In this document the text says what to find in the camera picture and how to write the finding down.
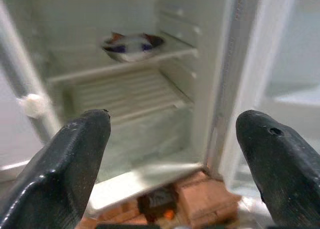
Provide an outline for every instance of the crisper drawer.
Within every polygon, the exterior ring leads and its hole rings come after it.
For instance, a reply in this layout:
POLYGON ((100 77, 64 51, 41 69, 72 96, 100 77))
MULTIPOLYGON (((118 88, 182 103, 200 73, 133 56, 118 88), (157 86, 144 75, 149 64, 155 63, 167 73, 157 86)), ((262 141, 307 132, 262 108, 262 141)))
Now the crisper drawer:
POLYGON ((98 182, 160 161, 190 147, 192 111, 168 108, 112 127, 98 182))

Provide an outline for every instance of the brown box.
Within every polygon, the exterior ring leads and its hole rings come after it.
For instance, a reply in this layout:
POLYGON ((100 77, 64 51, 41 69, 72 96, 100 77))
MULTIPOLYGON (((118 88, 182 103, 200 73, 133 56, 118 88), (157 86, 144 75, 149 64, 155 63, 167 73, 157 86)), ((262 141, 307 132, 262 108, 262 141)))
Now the brown box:
POLYGON ((181 203, 177 203, 176 207, 177 207, 177 216, 178 216, 179 221, 183 225, 189 225, 190 221, 187 217, 187 214, 186 214, 184 207, 181 205, 181 203))
POLYGON ((97 226, 97 223, 98 222, 96 219, 83 217, 74 229, 95 229, 97 226))
POLYGON ((236 219, 238 216, 238 203, 231 203, 226 207, 217 210, 215 213, 218 222, 236 219))
POLYGON ((200 229, 205 225, 215 224, 217 222, 217 215, 215 212, 202 215, 198 218, 190 220, 190 226, 192 229, 200 229))
POLYGON ((183 187, 179 193, 179 202, 190 221, 237 203, 240 199, 240 196, 228 192, 223 182, 213 179, 183 187))
POLYGON ((116 207, 103 212, 99 217, 99 221, 108 221, 120 214, 131 211, 133 209, 138 209, 138 201, 136 199, 127 201, 123 204, 117 205, 116 207))
POLYGON ((119 214, 123 213, 123 208, 121 205, 117 205, 116 207, 109 209, 105 212, 103 212, 99 217, 99 221, 107 221, 110 220, 111 218, 114 218, 118 216, 119 214))
POLYGON ((132 218, 135 218, 139 214, 140 214, 139 209, 135 208, 135 209, 123 212, 123 213, 121 213, 113 218, 110 218, 108 220, 105 220, 104 223, 109 223, 109 224, 123 223, 123 222, 128 221, 132 218))
POLYGON ((179 191, 183 187, 191 186, 193 184, 196 184, 196 183, 199 183, 199 182, 203 182, 203 181, 207 181, 209 179, 210 179, 210 177, 208 175, 206 175, 202 171, 198 171, 198 172, 194 173, 191 176, 188 176, 186 178, 180 179, 177 182, 175 182, 174 183, 174 188, 177 191, 179 191))
POLYGON ((127 211, 130 211, 132 209, 137 209, 137 208, 138 208, 137 199, 130 200, 130 201, 127 201, 127 202, 122 204, 122 211, 123 212, 127 212, 127 211))
POLYGON ((127 225, 147 225, 148 221, 145 217, 145 215, 140 214, 130 220, 126 220, 122 224, 127 224, 127 225))

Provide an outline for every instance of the white plastic latch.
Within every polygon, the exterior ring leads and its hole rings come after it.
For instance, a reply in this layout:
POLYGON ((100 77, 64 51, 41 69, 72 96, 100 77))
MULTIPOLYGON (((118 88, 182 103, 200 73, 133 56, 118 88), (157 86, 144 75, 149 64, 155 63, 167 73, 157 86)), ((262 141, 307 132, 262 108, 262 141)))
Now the white plastic latch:
POLYGON ((18 99, 24 113, 30 118, 41 117, 47 109, 49 101, 37 94, 28 94, 18 99))

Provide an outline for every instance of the refrigerator shelf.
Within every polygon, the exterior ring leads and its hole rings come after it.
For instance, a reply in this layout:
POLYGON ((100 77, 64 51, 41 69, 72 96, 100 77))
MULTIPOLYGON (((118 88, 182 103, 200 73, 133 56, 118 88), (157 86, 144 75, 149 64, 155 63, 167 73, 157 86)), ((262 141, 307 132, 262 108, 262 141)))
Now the refrigerator shelf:
POLYGON ((84 214, 95 218, 107 208, 203 169, 203 164, 194 160, 189 150, 182 150, 99 182, 92 189, 84 214))
POLYGON ((196 48, 165 33, 160 33, 160 36, 165 40, 160 52, 152 58, 139 62, 115 61, 95 44, 82 48, 52 48, 51 52, 58 66, 49 73, 47 80, 55 84, 127 70, 169 58, 197 55, 196 48))
POLYGON ((79 83, 71 93, 77 115, 90 109, 107 109, 113 124, 169 107, 185 107, 188 103, 186 97, 153 68, 79 83))
POLYGON ((304 105, 305 107, 320 107, 320 84, 298 88, 280 95, 273 96, 278 103, 304 105))

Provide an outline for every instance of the open refrigerator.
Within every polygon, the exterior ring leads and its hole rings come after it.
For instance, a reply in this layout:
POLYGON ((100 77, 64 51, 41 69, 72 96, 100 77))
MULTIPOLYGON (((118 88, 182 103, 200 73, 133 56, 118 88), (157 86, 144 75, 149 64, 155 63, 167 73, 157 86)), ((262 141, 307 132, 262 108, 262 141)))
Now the open refrigerator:
POLYGON ((67 120, 107 109, 111 136, 89 216, 199 169, 259 197, 236 138, 241 112, 268 113, 320 152, 318 2, 0 0, 1 67, 32 138, 1 149, 0 187, 67 120), (165 45, 117 62, 101 49, 111 32, 165 45))

